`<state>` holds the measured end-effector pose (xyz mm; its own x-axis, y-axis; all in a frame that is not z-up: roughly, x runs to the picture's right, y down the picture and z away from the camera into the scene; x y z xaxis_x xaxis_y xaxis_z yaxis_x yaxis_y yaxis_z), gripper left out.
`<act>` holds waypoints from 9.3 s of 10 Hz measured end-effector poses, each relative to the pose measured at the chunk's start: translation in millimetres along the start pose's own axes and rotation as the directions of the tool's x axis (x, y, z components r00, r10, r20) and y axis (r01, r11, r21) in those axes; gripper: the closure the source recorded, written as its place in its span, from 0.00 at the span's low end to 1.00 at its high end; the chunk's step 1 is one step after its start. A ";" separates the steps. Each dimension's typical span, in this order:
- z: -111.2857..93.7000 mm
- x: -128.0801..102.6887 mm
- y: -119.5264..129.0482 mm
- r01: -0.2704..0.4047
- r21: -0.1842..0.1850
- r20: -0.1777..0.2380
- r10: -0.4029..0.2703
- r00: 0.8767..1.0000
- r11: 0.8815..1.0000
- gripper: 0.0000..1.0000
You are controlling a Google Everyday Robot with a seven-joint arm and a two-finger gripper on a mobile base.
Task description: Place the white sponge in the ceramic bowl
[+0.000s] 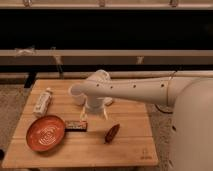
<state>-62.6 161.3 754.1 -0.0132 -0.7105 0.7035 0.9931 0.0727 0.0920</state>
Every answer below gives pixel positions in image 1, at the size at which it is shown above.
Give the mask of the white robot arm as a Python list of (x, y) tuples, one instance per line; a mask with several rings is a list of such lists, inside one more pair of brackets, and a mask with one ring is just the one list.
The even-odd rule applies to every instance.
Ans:
[(168, 171), (213, 171), (213, 78), (160, 77), (112, 80), (98, 70), (69, 88), (78, 104), (97, 113), (119, 98), (173, 109)]

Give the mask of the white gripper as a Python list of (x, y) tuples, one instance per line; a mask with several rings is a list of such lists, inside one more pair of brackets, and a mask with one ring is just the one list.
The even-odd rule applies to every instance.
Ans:
[[(104, 99), (101, 97), (96, 96), (88, 96), (86, 100), (86, 107), (88, 109), (100, 109), (104, 105)], [(108, 114), (106, 112), (106, 109), (103, 109), (103, 116), (105, 120), (108, 120)], [(80, 121), (87, 121), (87, 113), (85, 107), (82, 108), (82, 111), (80, 113)]]

